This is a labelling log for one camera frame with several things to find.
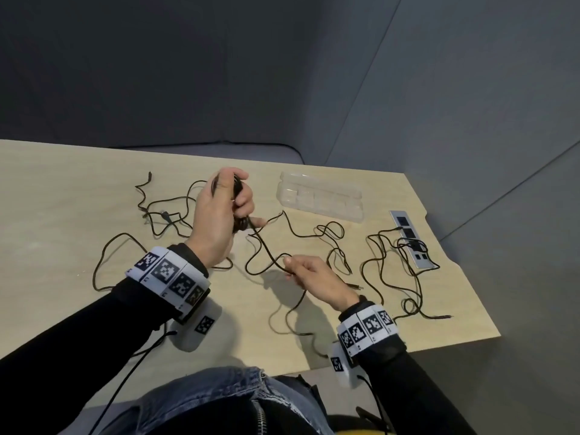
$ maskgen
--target black jacket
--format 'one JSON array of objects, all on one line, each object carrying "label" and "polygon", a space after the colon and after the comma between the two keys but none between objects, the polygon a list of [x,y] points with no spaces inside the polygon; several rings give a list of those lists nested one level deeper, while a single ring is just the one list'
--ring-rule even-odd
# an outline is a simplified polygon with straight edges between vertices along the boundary
[{"label": "black jacket", "polygon": [[[207,275],[184,244],[169,247]],[[371,305],[362,301],[340,315]],[[2,424],[26,433],[57,434],[127,363],[173,308],[133,279],[96,300],[0,360]],[[357,356],[395,430],[405,434],[472,434],[471,427],[406,352],[398,335]],[[173,418],[155,433],[224,432],[251,424],[248,400],[210,402]],[[269,433],[313,430],[279,405],[264,403]]]}]

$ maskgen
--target gray backdrop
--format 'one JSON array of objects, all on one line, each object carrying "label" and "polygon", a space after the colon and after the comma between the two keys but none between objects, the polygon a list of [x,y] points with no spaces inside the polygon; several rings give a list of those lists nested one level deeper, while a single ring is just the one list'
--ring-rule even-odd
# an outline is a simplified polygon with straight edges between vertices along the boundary
[{"label": "gray backdrop", "polygon": [[417,359],[479,433],[577,433],[579,11],[2,0],[0,137],[283,143],[404,172],[503,335]]}]

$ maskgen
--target clear plastic tray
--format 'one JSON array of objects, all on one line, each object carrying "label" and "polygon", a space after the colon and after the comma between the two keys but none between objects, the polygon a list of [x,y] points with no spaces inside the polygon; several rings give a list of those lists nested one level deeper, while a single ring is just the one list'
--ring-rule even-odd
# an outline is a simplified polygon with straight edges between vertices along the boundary
[{"label": "clear plastic tray", "polygon": [[363,192],[356,186],[282,172],[278,201],[287,208],[362,223]]}]

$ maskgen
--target blue jeans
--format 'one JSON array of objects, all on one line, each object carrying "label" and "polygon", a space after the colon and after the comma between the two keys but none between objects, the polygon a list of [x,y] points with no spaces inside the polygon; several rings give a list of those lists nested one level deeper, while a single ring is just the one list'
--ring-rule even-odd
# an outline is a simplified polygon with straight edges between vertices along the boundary
[{"label": "blue jeans", "polygon": [[224,366],[205,369],[149,391],[104,428],[101,435],[144,435],[182,412],[210,401],[243,395],[255,405],[259,405],[258,400],[279,403],[306,420],[319,434],[333,434],[323,410],[307,388],[290,387],[268,377],[260,368]]}]

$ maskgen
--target power outlet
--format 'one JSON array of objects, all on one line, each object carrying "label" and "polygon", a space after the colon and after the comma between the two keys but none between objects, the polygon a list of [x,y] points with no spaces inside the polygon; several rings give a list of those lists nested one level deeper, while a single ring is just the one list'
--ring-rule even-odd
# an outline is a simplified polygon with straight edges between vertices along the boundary
[{"label": "power outlet", "polygon": [[[391,217],[393,217],[393,221],[397,225],[397,227],[402,227],[399,231],[401,233],[402,238],[412,238],[414,240],[420,240],[419,234],[417,233],[417,229],[411,223],[411,219],[407,212],[405,211],[389,211]],[[423,251],[423,248],[414,241],[408,246],[407,252],[410,254],[411,258],[415,262],[417,269],[432,269],[435,267],[433,263],[427,257],[427,254]]]}]

